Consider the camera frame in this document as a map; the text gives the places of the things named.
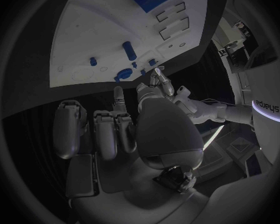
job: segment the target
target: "robotic hand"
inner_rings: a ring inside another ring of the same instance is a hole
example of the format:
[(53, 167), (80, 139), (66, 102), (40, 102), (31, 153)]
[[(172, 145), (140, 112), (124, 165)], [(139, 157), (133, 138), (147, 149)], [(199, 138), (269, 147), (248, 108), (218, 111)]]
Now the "robotic hand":
[(191, 100), (191, 92), (184, 86), (177, 90), (174, 96), (174, 88), (163, 73), (164, 67), (156, 67), (150, 77), (149, 87), (141, 83), (137, 87), (138, 110), (141, 111), (142, 102), (147, 98), (166, 98), (180, 107), (194, 124), (204, 123), (208, 119), (215, 122), (226, 120), (248, 124), (253, 127), (252, 109), (244, 106), (228, 107), (226, 104), (217, 102), (207, 105), (204, 102)]

